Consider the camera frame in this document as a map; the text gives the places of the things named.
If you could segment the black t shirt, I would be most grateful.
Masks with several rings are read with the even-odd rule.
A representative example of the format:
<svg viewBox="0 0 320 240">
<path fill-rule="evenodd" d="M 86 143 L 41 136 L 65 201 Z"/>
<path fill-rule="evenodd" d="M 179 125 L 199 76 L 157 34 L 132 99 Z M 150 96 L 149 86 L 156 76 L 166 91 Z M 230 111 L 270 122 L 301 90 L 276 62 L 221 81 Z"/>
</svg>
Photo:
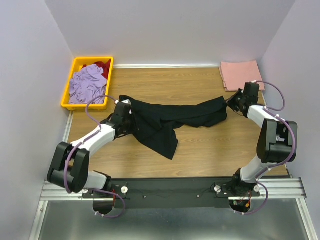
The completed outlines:
<svg viewBox="0 0 320 240">
<path fill-rule="evenodd" d="M 134 137 L 144 146 L 172 160 L 178 147 L 175 129 L 184 125 L 193 128 L 212 127 L 227 119 L 227 103 L 218 97 L 197 105 L 161 105 L 120 95 L 129 100 L 136 130 Z"/>
</svg>

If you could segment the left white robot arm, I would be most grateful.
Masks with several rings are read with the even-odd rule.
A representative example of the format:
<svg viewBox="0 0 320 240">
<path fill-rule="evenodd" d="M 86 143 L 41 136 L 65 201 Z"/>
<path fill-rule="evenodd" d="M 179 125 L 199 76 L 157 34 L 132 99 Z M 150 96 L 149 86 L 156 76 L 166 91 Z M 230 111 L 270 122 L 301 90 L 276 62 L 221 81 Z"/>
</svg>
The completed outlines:
<svg viewBox="0 0 320 240">
<path fill-rule="evenodd" d="M 114 112 L 92 132 L 71 143 L 57 145 L 47 181 L 69 194 L 93 190 L 99 197 L 107 197 L 112 190 L 112 178 L 105 173 L 89 171 L 90 158 L 105 145 L 132 134 L 135 126 L 131 102 L 117 101 Z"/>
</svg>

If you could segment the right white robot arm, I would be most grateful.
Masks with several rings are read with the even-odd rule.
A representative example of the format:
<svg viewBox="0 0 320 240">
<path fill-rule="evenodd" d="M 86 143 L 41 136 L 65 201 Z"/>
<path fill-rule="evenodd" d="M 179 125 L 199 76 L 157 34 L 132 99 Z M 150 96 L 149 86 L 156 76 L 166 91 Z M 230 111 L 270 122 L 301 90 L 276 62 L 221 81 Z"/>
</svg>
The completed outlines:
<svg viewBox="0 0 320 240">
<path fill-rule="evenodd" d="M 275 167 L 293 162 L 297 154 L 298 124 L 258 104 L 259 91 L 258 81 L 247 82 L 244 89 L 227 100 L 229 108 L 241 112 L 260 127 L 256 156 L 247 166 L 238 169 L 227 184 L 228 190 L 236 196 L 253 191 L 262 176 Z"/>
</svg>

